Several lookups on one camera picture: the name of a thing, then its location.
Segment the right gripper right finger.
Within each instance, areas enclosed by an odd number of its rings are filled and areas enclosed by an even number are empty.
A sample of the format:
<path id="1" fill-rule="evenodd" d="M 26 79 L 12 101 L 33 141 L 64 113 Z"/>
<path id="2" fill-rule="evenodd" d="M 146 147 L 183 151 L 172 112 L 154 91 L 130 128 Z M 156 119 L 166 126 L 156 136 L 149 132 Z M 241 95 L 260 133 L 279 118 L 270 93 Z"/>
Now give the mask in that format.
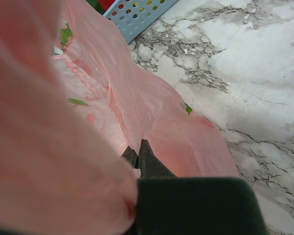
<path id="1" fill-rule="evenodd" d="M 149 142 L 142 140 L 138 155 L 138 169 L 141 179 L 176 178 L 176 176 L 154 155 Z"/>

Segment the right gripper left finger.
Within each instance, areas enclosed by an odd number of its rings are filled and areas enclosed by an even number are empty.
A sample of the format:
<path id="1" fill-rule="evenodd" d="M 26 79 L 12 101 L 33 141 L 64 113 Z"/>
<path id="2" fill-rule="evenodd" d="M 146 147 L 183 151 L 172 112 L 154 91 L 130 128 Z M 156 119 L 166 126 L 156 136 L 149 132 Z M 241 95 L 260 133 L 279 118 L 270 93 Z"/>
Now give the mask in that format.
<path id="1" fill-rule="evenodd" d="M 129 146 L 123 152 L 122 157 L 125 158 L 128 162 L 130 162 L 133 168 L 138 168 L 138 155 Z"/>

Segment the pink plastic bag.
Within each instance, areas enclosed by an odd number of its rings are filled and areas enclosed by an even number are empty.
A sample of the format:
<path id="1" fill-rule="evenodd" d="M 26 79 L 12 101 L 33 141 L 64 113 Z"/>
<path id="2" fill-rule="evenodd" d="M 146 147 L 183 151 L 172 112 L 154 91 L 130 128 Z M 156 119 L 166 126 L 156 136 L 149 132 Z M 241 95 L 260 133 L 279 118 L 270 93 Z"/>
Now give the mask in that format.
<path id="1" fill-rule="evenodd" d="M 0 226 L 37 235 L 119 235 L 137 185 L 61 94 L 50 62 L 61 1 L 0 1 Z"/>

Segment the red fake apple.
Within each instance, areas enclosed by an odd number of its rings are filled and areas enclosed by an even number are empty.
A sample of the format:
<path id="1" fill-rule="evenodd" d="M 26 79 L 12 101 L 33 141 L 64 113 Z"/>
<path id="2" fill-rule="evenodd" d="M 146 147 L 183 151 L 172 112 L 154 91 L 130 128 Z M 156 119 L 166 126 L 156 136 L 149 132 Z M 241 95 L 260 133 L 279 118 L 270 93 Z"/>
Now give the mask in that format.
<path id="1" fill-rule="evenodd" d="M 103 8 L 104 11 L 107 11 L 115 1 L 116 0 L 98 0 L 98 4 Z"/>

